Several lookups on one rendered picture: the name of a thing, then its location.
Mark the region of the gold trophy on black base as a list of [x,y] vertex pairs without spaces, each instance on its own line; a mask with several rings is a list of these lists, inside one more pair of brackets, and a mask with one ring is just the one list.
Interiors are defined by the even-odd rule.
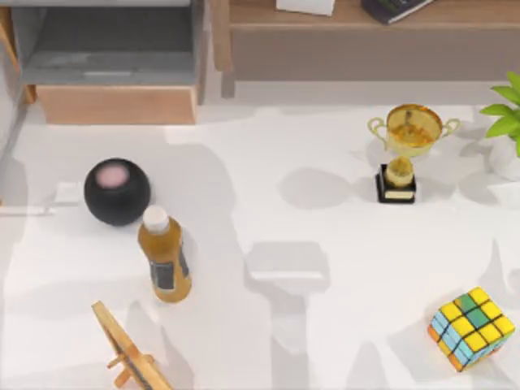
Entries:
[[433,110],[419,104],[396,106],[385,119],[370,119],[370,133],[395,155],[380,166],[375,176],[378,201],[413,204],[417,182],[412,159],[427,154],[437,141],[453,134],[461,125],[459,119],[444,122]]

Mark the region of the white box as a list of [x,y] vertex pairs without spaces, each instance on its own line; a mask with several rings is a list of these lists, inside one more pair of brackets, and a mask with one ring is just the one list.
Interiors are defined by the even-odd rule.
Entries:
[[336,0],[275,0],[279,11],[331,16]]

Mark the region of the pale wooden drawer front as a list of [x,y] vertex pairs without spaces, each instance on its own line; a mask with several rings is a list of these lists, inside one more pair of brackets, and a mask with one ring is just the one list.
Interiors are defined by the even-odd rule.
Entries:
[[198,91],[173,85],[36,87],[49,124],[194,124]]

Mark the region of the amber bottle with white cap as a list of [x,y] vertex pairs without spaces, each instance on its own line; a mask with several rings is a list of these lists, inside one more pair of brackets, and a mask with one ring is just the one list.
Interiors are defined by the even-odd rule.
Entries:
[[180,224],[161,206],[145,209],[137,240],[149,263],[155,295],[164,302],[183,301],[192,288],[183,238]]

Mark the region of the wooden open shelf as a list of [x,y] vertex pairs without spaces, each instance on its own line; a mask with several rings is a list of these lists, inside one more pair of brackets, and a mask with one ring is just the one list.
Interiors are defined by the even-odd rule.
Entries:
[[208,0],[214,64],[245,82],[491,82],[520,71],[520,0],[432,0],[392,24],[336,0],[331,15],[276,0]]

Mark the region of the dark book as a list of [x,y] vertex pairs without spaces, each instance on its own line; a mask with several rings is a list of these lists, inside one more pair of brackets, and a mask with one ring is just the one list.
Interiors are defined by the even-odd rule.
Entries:
[[435,0],[360,0],[362,9],[381,24],[393,24]]

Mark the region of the colourful puzzle cube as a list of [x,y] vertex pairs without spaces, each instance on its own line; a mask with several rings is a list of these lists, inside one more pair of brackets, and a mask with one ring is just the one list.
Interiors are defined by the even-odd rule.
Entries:
[[454,369],[463,372],[499,351],[515,333],[515,325],[477,286],[442,305],[427,333]]

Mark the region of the green plant in white pot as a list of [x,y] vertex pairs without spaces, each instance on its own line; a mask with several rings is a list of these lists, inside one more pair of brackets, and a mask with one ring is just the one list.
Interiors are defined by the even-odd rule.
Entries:
[[513,106],[494,103],[479,113],[496,117],[485,135],[487,139],[497,138],[488,157],[490,168],[500,178],[520,183],[520,73],[508,71],[507,79],[508,85],[493,86],[492,90]]

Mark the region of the black round speaker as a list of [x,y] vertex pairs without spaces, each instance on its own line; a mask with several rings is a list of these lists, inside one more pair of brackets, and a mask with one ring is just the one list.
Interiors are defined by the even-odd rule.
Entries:
[[97,163],[84,180],[84,200],[90,213],[113,227],[136,222],[151,200],[146,173],[126,158]]

